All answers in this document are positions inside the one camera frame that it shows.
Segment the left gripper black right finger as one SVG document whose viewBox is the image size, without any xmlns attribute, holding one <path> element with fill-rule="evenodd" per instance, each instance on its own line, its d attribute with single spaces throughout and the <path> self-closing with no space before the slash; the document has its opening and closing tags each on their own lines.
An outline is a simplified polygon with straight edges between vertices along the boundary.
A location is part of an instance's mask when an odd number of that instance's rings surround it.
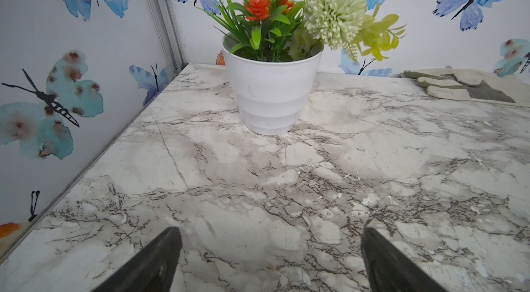
<svg viewBox="0 0 530 292">
<path fill-rule="evenodd" d="M 372 227 L 364 229 L 361 252 L 374 292 L 447 292 Z"/>
</svg>

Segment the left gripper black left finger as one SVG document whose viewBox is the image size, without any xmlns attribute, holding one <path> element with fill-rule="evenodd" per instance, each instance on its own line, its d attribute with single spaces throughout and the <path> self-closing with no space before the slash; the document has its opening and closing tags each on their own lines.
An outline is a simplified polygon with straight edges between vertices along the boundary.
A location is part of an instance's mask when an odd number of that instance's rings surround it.
<svg viewBox="0 0 530 292">
<path fill-rule="evenodd" d="M 168 292 L 181 250 L 182 236 L 179 229 L 168 227 L 93 291 Z"/>
</svg>

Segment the potted flower plant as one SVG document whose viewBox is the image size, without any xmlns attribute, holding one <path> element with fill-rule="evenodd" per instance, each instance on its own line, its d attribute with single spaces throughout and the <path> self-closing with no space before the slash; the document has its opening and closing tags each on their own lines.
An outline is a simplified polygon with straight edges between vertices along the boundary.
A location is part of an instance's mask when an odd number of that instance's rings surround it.
<svg viewBox="0 0 530 292">
<path fill-rule="evenodd" d="M 385 58 L 405 29 L 398 16 L 377 19 L 367 0 L 223 0 L 214 20 L 223 27 L 229 83 L 244 125 L 281 135 L 299 119 L 325 48 L 355 61 Z"/>
</svg>

